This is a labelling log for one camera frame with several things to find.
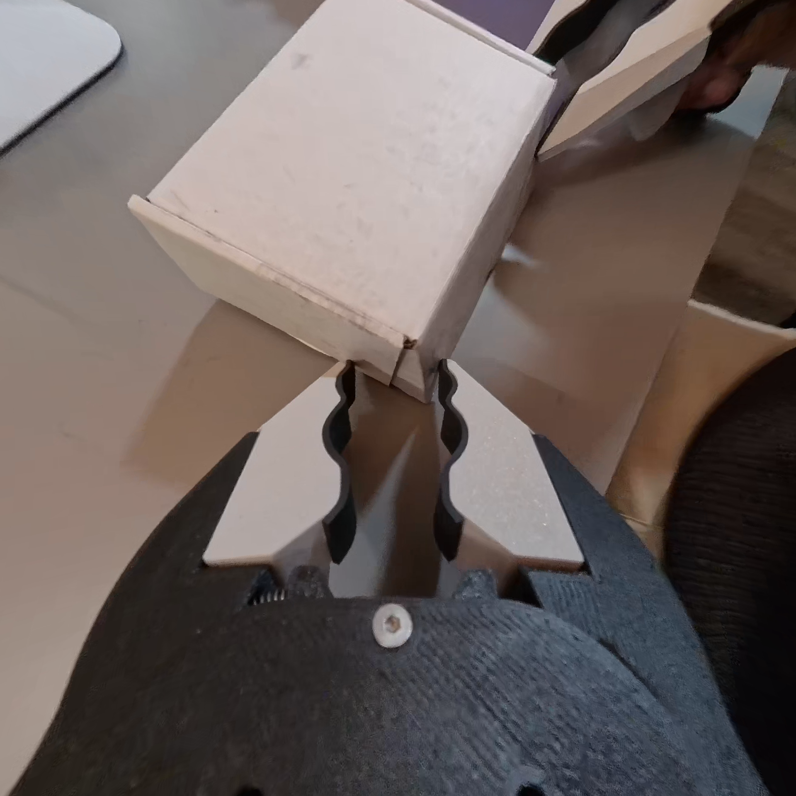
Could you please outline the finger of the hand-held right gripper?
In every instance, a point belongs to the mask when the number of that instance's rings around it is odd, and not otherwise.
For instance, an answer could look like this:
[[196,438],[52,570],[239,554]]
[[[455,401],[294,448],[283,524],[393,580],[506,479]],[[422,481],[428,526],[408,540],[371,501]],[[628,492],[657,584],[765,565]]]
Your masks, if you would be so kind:
[[537,151],[565,151],[691,74],[706,53],[713,6],[615,6],[556,66],[568,97]]
[[555,1],[527,52],[540,65],[615,56],[625,45],[625,10],[616,1]]

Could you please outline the person's right hand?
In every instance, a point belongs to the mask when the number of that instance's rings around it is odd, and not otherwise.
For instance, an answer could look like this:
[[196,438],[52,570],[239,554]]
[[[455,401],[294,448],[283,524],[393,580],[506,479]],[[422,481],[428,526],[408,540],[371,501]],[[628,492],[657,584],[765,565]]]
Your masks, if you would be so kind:
[[754,67],[741,36],[726,40],[691,74],[674,114],[722,111],[740,94]]

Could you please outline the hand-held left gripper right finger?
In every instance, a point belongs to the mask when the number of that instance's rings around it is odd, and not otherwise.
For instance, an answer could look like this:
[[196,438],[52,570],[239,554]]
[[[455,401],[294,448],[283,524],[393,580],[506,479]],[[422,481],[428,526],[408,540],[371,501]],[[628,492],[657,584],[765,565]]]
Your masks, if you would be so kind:
[[452,360],[439,363],[437,400],[448,457],[433,530],[447,568],[581,569],[583,553],[531,429]]

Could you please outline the white document stand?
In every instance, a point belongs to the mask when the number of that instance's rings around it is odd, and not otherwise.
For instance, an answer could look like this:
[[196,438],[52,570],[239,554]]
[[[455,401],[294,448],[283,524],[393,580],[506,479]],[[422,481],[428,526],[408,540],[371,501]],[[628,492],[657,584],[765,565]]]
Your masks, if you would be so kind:
[[109,73],[115,28],[62,1],[1,2],[1,152]]

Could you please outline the white cardboard box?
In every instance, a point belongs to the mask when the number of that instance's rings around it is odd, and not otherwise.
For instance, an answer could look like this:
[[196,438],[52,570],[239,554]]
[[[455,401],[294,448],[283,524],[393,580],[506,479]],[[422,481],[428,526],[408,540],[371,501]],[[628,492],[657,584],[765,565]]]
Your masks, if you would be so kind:
[[427,403],[554,87],[434,2],[324,2],[128,208],[205,293]]

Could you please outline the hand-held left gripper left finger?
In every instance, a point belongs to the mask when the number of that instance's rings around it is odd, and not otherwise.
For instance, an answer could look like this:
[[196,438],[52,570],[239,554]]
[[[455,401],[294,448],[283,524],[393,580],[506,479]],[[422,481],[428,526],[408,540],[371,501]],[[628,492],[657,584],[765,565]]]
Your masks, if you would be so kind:
[[328,575],[344,560],[357,527],[343,455],[355,397],[355,367],[339,362],[260,427],[204,564],[264,564],[285,582],[299,566]]

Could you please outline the grey desk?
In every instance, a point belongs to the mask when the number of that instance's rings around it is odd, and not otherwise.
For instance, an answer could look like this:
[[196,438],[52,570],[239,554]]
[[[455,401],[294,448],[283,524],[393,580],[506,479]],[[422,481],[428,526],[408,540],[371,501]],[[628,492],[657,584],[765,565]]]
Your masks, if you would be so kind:
[[[130,213],[319,2],[77,2],[125,55],[2,157],[2,794],[135,552],[330,360],[195,288]],[[767,122],[543,163],[455,361],[604,492]]]

